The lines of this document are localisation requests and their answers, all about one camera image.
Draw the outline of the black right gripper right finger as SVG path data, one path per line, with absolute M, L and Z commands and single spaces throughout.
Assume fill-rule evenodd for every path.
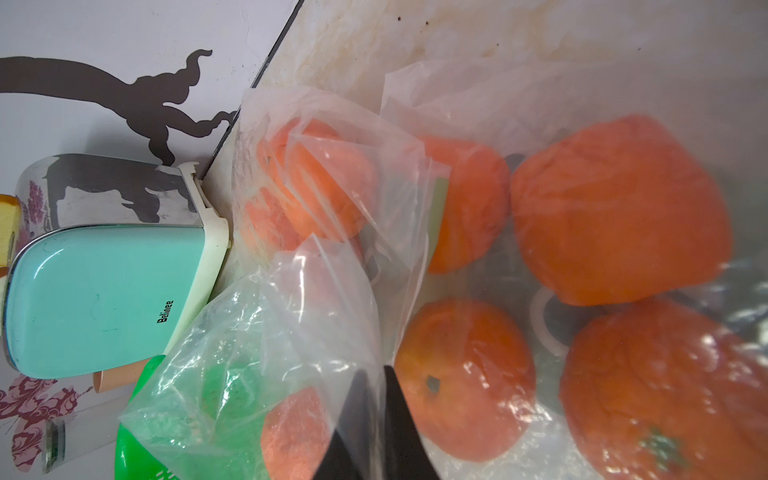
M 439 480 L 421 441 L 394 368 L 384 366 L 384 478 Z

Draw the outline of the clear blue-zip bag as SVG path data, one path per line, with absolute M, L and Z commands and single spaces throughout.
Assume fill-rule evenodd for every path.
M 121 415 L 181 479 L 314 476 L 355 373 L 383 362 L 359 249 L 311 236 L 211 301 Z

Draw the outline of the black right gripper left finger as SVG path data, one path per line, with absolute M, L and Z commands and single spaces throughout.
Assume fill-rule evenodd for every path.
M 314 479 L 385 479 L 386 377 L 358 370 Z

